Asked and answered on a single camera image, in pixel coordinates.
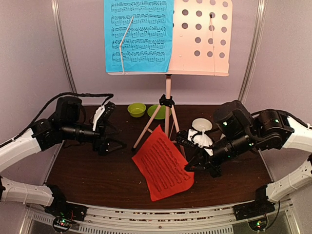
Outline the red sheet music paper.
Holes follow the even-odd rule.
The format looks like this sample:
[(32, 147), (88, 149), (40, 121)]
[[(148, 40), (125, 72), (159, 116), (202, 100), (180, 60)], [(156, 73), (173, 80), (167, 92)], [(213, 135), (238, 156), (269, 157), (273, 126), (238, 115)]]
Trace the red sheet music paper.
[(151, 201), (158, 201), (189, 190), (194, 173), (185, 171), (187, 160), (160, 126), (132, 157), (146, 179)]

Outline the blue sheet music paper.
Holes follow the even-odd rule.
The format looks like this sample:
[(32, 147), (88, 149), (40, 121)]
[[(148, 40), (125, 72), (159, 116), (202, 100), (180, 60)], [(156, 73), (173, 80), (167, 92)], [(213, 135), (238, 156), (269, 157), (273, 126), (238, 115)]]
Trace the blue sheet music paper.
[(104, 1), (108, 73), (165, 73), (173, 46), (174, 1)]

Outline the pink music stand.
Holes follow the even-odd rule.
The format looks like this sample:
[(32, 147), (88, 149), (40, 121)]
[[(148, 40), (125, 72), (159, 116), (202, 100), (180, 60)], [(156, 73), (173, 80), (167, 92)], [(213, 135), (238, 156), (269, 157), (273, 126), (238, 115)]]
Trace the pink music stand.
[(165, 73), (108, 73), (166, 76), (166, 100), (171, 75), (229, 75), (233, 3), (230, 0), (174, 0), (173, 46)]

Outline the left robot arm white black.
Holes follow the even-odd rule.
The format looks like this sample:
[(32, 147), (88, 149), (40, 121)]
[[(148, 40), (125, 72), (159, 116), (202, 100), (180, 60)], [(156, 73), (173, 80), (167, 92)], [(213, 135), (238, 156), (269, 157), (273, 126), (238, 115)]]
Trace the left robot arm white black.
[[(46, 151), (66, 140), (79, 144), (92, 144), (93, 151), (100, 156), (124, 149), (126, 144), (114, 139), (120, 130), (109, 122), (115, 104), (105, 94), (106, 100), (98, 107), (91, 124), (80, 123), (85, 114), (81, 97), (83, 94), (62, 93), (52, 98), (57, 102), (55, 111), (48, 117), (35, 117), (32, 122), (14, 138), (0, 146), (0, 170), (4, 171), (28, 156)], [(59, 216), (70, 212), (65, 195), (57, 186), (36, 186), (0, 178), (0, 200), (38, 204), (52, 208)]]

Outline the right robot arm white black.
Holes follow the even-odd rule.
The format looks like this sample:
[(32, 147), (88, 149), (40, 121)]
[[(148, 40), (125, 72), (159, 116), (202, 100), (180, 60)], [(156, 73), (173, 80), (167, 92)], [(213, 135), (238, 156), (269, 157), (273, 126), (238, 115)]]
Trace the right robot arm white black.
[(212, 177), (221, 176), (221, 164), (239, 155), (256, 150), (293, 148), (312, 150), (312, 127), (289, 112), (266, 109), (249, 113), (239, 100), (226, 102), (213, 114), (213, 121), (223, 137), (206, 140), (209, 130), (179, 131), (180, 145), (195, 149), (185, 166), (187, 172), (207, 170)]

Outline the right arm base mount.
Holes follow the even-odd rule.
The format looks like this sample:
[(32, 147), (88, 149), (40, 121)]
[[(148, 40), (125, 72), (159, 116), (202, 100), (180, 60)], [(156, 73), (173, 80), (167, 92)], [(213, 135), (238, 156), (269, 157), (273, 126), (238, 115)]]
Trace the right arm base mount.
[(255, 192), (255, 200), (233, 206), (236, 221), (249, 219), (275, 211), (275, 203), (268, 200), (266, 189), (259, 188)]

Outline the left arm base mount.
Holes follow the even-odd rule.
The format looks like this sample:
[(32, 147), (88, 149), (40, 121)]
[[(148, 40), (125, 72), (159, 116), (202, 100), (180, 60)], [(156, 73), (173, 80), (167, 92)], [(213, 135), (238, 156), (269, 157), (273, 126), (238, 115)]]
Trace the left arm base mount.
[(54, 217), (65, 218), (70, 221), (84, 221), (87, 207), (67, 202), (64, 196), (56, 196), (50, 206), (45, 206), (44, 211)]

